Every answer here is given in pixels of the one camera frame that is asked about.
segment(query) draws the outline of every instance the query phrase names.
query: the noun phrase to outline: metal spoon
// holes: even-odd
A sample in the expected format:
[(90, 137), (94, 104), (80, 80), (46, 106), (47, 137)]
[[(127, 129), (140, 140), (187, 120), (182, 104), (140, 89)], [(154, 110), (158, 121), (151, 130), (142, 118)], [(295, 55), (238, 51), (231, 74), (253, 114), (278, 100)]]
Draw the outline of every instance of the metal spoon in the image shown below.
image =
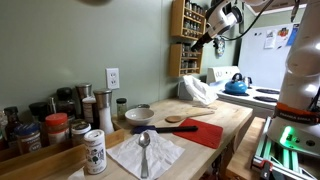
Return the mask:
[(176, 123), (179, 121), (182, 121), (188, 117), (196, 117), (196, 116), (203, 116), (203, 115), (208, 115), (208, 114), (214, 114), (214, 111), (211, 112), (203, 112), (203, 113), (196, 113), (196, 114), (189, 114), (185, 116), (168, 116), (166, 117), (166, 121), (170, 123)]
[(141, 162), (141, 178), (149, 176), (148, 162), (146, 158), (146, 148), (150, 144), (150, 136), (147, 132), (143, 132), (139, 138), (139, 145), (142, 147), (142, 162)]

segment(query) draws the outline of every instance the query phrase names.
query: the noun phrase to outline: red lid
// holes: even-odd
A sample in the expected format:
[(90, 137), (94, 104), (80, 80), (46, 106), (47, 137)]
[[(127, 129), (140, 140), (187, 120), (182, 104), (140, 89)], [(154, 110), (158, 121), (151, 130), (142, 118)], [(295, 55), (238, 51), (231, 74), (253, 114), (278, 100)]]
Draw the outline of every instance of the red lid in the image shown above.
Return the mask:
[(46, 124), (48, 126), (56, 126), (68, 121), (68, 116), (66, 113), (56, 113), (51, 114), (46, 117)]

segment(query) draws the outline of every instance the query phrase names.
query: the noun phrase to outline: cabinet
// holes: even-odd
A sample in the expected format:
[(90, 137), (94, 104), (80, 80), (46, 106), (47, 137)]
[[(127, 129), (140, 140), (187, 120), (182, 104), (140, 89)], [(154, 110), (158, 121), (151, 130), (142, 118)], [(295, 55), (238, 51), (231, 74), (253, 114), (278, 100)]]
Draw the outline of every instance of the cabinet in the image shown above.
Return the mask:
[(195, 3), (186, 6), (188, 0), (174, 0), (171, 9), (171, 30), (172, 37), (179, 37), (184, 42), (171, 44), (169, 75), (179, 77), (186, 74), (199, 74), (202, 60), (202, 49), (192, 52), (190, 41), (196, 41), (205, 30), (205, 17), (203, 9)]

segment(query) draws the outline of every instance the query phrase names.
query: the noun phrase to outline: electrical outlet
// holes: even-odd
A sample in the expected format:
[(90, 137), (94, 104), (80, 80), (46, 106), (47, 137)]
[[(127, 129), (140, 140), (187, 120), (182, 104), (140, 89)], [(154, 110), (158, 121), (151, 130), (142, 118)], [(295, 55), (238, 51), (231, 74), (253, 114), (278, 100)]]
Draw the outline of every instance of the electrical outlet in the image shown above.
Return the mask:
[(108, 89), (119, 89), (119, 68), (106, 68), (106, 80)]

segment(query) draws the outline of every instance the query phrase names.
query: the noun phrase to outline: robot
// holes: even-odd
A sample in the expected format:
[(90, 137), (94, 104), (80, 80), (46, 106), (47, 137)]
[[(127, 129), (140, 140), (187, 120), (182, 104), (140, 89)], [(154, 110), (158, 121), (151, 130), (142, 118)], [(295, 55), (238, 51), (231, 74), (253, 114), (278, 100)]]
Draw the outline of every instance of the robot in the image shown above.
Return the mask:
[[(243, 0), (243, 2), (255, 6), (266, 1)], [(229, 0), (220, 0), (218, 5), (206, 12), (207, 32), (192, 46), (193, 51), (201, 49), (205, 43), (241, 22), (241, 13), (236, 7), (232, 7), (228, 14), (223, 12), (223, 7), (229, 3)], [(320, 0), (309, 0), (297, 37), (286, 60), (286, 72), (279, 100), (267, 135), (284, 148), (320, 158), (320, 110), (317, 106), (320, 95), (318, 17), (320, 17)]]

